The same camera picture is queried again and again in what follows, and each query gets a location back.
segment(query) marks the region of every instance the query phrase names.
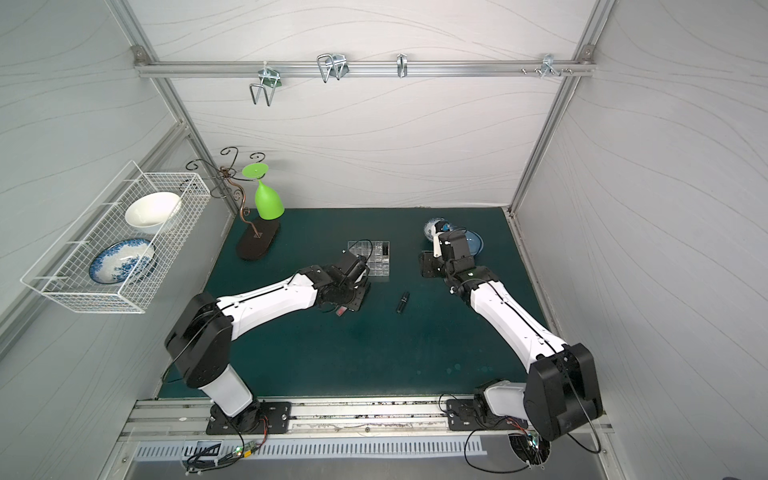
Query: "green mat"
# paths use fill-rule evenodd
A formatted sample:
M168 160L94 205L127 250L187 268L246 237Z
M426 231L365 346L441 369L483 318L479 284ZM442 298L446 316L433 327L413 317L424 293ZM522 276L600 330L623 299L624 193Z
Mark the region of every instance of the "green mat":
M347 241L390 242L389 282L373 283L358 312L338 317L300 310L258 326L232 345L230 362L255 396L380 396L470 393L504 378L524 382L518 357L496 330L442 279L419 275L430 250L424 223L444 217L479 233L478 265L490 267L509 293L544 323L531 281L500 208L286 210L270 252L247 262L235 255L246 225L237 220L207 290L233 295L285 280L301 267L334 263ZM411 293L401 315L395 308ZM203 396L169 376L160 397Z

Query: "blue and white bowl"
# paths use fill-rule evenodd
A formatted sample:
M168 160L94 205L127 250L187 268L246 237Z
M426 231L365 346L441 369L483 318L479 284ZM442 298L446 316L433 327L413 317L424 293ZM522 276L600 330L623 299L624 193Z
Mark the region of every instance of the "blue and white bowl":
M136 268L135 279L148 275L154 268L154 247L144 238L129 238L99 253L91 263L88 274L96 283L123 283L139 258L141 264Z

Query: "cable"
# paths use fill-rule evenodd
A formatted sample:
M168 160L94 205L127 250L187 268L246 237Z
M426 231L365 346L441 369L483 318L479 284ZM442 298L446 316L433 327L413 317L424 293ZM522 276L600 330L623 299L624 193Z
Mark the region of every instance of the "cable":
M220 463L219 465L215 465L215 466L211 466L211 467L204 467L204 466L200 467L200 466L197 466L198 462L200 461L200 457L202 455L205 455L206 453L208 453L209 451L215 449L216 447L221 447L222 444L218 443L216 445L212 445L212 446L210 446L210 447L208 447L208 448L206 448L206 449L196 453L195 455L192 455L190 458L187 459L187 461L186 461L186 463L187 463L187 473L191 473L192 472L192 470L190 470L191 468L193 468L195 472L208 472L210 470L219 470L221 468L226 468L226 467L228 467L230 465L234 465L241 458L245 458L245 457L248 456L246 454L246 449L245 449L246 443L245 443L245 439L243 438L243 434L230 421L230 419L228 417L224 416L224 420L229 424L230 427L232 427L232 429L235 432L237 432L237 436L240 437L240 451L239 452L230 453L229 455L225 455L224 457L222 457L220 459L220 462L222 462L222 463ZM262 417L259 418L259 423L261 423L262 421L264 422L264 437L263 437L261 443L256 444L256 446L251 449L251 452L254 452L254 451L260 449L262 447L262 445L264 445L266 443L266 434L267 434L267 431L268 431L268 428L269 428L269 419L266 416L262 416Z
M488 284L488 286L490 286L490 287L493 289L493 291L496 293L496 296L498 296L498 298L499 298L499 299L501 299L501 300L502 300L502 302L503 302L503 303L504 303L506 306L508 306L508 307L510 308L510 310L512 310L513 312L515 312L515 314L516 314L517 316L519 316L519 317L520 317L520 319L521 319L523 322L525 322L525 325L527 325L527 326L528 326L528 328L530 328L531 330L533 330L533 332L534 332L534 333L536 333L536 335L538 335L539 337L541 337L541 339L542 339L542 340L544 340L544 343L546 343L546 344L547 344L547 346L549 347L549 349L550 349L550 350L552 350L552 352L553 352L553 353L555 353L555 354L557 354L557 353L558 353L558 351L554 349L554 347L553 347L553 346L552 346L552 345L549 343L549 341L547 341L547 340L546 340L546 338L544 338L543 336L541 336L541 335L539 334L539 332L538 332L538 331L537 331L535 328L533 328L533 327L531 326L531 324L530 324L530 323L528 323L528 321L527 321L527 320L526 320L526 319L523 317L523 315L521 315L521 314L520 314L520 313L519 313L519 312L518 312L518 311L517 311L517 310L516 310L516 309L515 309L515 308L514 308L512 305L510 305L510 304L509 304L509 303L508 303L506 300L504 300L504 298L503 298L501 295L499 295L499 294L498 294L498 291L496 291L496 288L494 288L494 287L493 287L493 285L491 285L491 283L490 283L488 280L485 280L485 279L479 279L479 278L477 278L477 279L476 279L476 278L471 278L471 279L469 279L469 280L465 280L465 281L463 281L463 282L461 283L461 285L459 285L459 286L458 286L458 288L461 288L461 287L462 287L462 286L463 286L465 283L467 283L467 282L471 282L471 281L473 281L473 280L477 280L477 281L479 281L479 282L487 283L487 284ZM592 453L592 454L595 454L595 455L600 455L600 453L601 453L601 452L602 452L602 450L603 450L603 446L602 446L602 443L601 443L601 441L600 441L600 437L598 436L598 431L597 431L597 429L594 427L594 425L592 425L592 419L590 419L590 418L589 418L589 415L587 414L587 410L584 408L584 405L582 405L582 404L581 404L581 399L579 399L579 395L576 393L576 388L574 387L574 384L573 384L573 382L571 381L571 375L570 375L570 373L569 373L567 370L565 371L565 378L568 380L568 384L569 384L569 385L570 385L570 387L571 387L571 391L574 393L574 397L576 397L576 401L578 402L578 405L581 407L581 411L584 413L584 416L587 418L587 422L589 422L589 426L590 426L590 428L592 429L592 433L594 434L595 443L597 443L597 445L598 445L598 449L597 449L597 450L590 450L590 449L588 449L587 447L585 447L584 445L582 445L582 444L581 444L581 443L580 443L580 442L579 442L579 441L578 441L578 440L577 440L577 439L576 439L576 438L575 438L573 435L571 435L570 433L568 433L567 435L568 435L569 437L571 437L571 440L573 440L574 442L576 442L576 444L577 444L578 446L582 447L582 448L583 448L584 450L586 450L587 452L590 452L590 453Z
M446 240L451 240L451 235L453 235L454 232L469 232L466 228L457 228L456 230L451 230L448 232L448 235L445 237Z
M196 315L196 316L195 316L195 317L192 319L192 321L190 321L190 324L191 324L192 322L194 322L195 320L197 320L197 319L201 318L203 315L206 315L206 314L211 314L211 313L216 313L216 312L217 312L217 311L214 309L214 310L208 310L207 312L198 313L198 314L197 314L197 315ZM162 385L163 383L165 383L165 379L168 377L168 373L170 372L170 368L171 368L172 366L174 366L174 364L176 363L176 361L177 361L177 360L179 360L179 357L181 357L181 356L184 354L184 352L186 352L186 351L187 351L187 348L189 348L189 346L190 346L190 345L192 345L192 342L194 342L194 341L195 341L195 339L197 338L197 336L199 336L199 335L200 335L200 334L203 332L203 330L205 330L205 327L207 327L209 323L213 322L215 318L216 318L215 316L212 316L211 318L209 318L209 319L208 319L208 321L207 321L207 322L205 322L205 324L204 324L204 325L203 325L203 326L202 326L202 327L201 327L201 328L200 328L200 329L199 329L199 330L198 330L198 331L197 331L197 332L196 332L196 333L195 333L195 334L192 336L192 338L191 338L191 339L190 339L190 341L187 343L187 345L185 345L185 346L184 346L184 348L183 348L183 349L181 349L181 351L179 352L179 354L178 354L178 355L176 355L176 358L174 358L173 360L171 360L171 361L170 361L170 365L168 366L168 368L166 368L166 369L165 369L165 372L163 372L163 375L160 377L160 384L161 384L161 385Z
M452 396L454 400L456 400L457 402L459 401L452 393L441 393L440 396L437 398L437 408L441 412L445 413L446 415L448 415L450 413L453 413L455 415L456 412L453 412L452 410L443 410L443 409L440 408L440 403L442 402L442 397L444 397L444 396Z
M478 432L480 430L483 430L483 429L474 429L474 430L472 430L472 432L469 434L467 439L464 441L464 461L467 462L467 465L469 465L470 467L474 468L475 470L479 470L481 472L499 473L499 474L518 473L518 472L522 472L523 470L531 467L529 464L525 464L524 467L518 468L517 470L503 470L503 471L501 471L501 470L488 470L486 468L478 467L476 465L473 465L473 464L469 463L469 458L467 458L467 444L469 444L469 439L475 434L475 432Z
M578 398L578 393L576 393L576 388L574 388L574 383L571 381L571 374L568 373L568 371L565 372L565 378L568 379L568 385L571 386L571 391L573 391L574 397L576 397L576 401L578 402L578 405L581 407L581 411L584 412L584 416L587 417L587 422L589 422L589 426L592 429L592 433L594 434L594 439L596 440L595 443L598 444L598 449L596 451L595 450L590 450L587 447L583 446L570 433L568 433L568 436L571 437L571 440L576 442L576 445L582 447L587 452L594 453L595 455L600 455L600 452L603 451L603 445L600 443L600 437L598 437L598 431L595 429L594 425L592 425L592 419L589 418L589 415L587 415L587 410L585 410L584 406L581 404L581 399Z
M373 255L373 242L371 240L368 240L367 238L361 238L360 240L357 240L355 243L353 243L352 245L350 245L346 249L347 249L347 251L350 251L352 249L352 247L354 247L355 245L357 245L360 242L368 242L371 245L371 253L369 253L367 258L366 258L366 262L367 262L368 260L371 259L371 255Z

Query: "white vent grille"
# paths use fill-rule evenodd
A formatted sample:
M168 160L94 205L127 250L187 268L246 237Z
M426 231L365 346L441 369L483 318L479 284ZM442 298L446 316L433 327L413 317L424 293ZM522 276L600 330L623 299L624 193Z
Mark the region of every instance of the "white vent grille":
M385 437L374 439L268 439L249 458L434 458L464 455L463 436ZM194 455L219 440L142 442L136 462L175 461ZM225 440L217 456L232 452L240 441ZM480 438L467 444L467 456L486 455Z

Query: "white wall panel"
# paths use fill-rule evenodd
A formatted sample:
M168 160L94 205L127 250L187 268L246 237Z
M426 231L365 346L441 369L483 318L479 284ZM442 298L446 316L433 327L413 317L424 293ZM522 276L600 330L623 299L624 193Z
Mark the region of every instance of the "white wall panel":
M571 58L593 4L131 0L165 61L312 61L327 52L393 62L398 53ZM267 108L252 105L248 79L174 83L212 155L228 145L265 151L266 180L289 207L508 204L558 86L536 78L289 78Z
M558 86L537 78L289 78L268 108L253 105L249 83L174 81L214 159L235 145L242 167L246 154L263 151L264 180L287 207L508 204Z
M103 2L3 3L0 311L63 229L174 124L132 62Z
M594 0L131 0L165 61L570 58Z
M0 7L0 312L18 278L129 161L174 124L132 68L103 0ZM164 168L194 158L188 146ZM169 360L162 339L200 292L229 215L211 202L144 315L49 300L0 361L0 477L96 478L136 399Z
M525 196L628 478L768 472L768 4L618 3Z

